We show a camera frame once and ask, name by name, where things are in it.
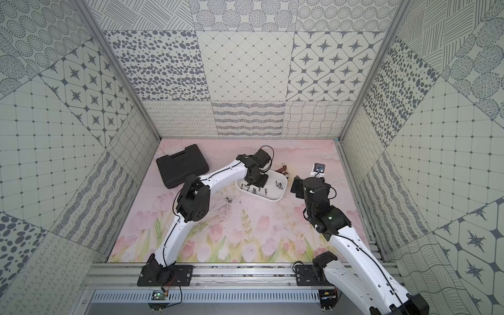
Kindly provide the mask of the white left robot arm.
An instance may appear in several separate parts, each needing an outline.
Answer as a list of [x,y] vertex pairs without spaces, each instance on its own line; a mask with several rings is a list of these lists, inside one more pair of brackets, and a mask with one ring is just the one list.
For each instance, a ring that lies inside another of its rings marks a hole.
[[212,195],[233,182],[244,179],[249,185],[265,187],[274,155],[262,148],[253,155],[240,154],[226,167],[197,177],[190,175],[174,200],[176,214],[161,246],[149,257],[144,276],[167,282],[178,253],[192,227],[208,213]]

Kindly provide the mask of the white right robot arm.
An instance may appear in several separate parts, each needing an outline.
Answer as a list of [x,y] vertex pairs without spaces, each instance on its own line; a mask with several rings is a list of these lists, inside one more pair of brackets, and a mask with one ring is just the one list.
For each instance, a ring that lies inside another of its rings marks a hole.
[[312,260],[318,281],[341,290],[364,314],[428,314],[428,302],[395,280],[364,245],[350,219],[332,206],[332,189],[322,177],[295,177],[291,187],[305,202],[304,218],[353,268],[347,272],[336,255],[324,252]]

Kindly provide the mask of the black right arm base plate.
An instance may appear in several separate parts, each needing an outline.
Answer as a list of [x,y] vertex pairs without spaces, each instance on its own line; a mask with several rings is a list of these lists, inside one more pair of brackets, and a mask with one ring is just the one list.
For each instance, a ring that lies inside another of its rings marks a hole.
[[326,266],[294,263],[291,267],[296,277],[297,286],[333,287],[335,284],[328,282],[324,273],[325,271],[336,271],[338,277],[342,277],[342,273],[344,272],[349,272],[339,261],[332,262]]

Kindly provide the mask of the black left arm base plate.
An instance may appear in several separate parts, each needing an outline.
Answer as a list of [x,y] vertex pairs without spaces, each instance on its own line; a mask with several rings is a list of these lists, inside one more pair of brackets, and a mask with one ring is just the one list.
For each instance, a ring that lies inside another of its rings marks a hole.
[[192,265],[171,265],[161,267],[157,262],[144,265],[141,269],[137,286],[139,287],[161,287],[190,285],[194,267]]

